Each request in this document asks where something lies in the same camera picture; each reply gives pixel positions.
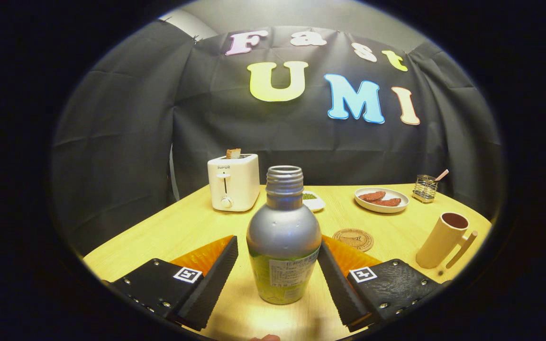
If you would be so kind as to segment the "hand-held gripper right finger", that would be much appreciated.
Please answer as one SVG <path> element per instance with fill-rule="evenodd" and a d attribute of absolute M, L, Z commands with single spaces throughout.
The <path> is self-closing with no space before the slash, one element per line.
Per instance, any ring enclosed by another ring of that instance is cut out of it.
<path fill-rule="evenodd" d="M 401 259 L 379 261 L 325 235 L 318 261 L 342 324 L 350 332 L 389 324 L 451 283 L 438 283 Z"/>

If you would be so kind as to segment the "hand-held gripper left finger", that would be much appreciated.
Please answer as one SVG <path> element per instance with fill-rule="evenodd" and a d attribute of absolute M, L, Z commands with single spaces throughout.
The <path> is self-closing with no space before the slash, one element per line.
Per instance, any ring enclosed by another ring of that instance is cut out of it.
<path fill-rule="evenodd" d="M 172 261 L 150 259 L 108 286 L 150 313 L 199 332 L 237 257 L 237 236 L 228 235 Z"/>

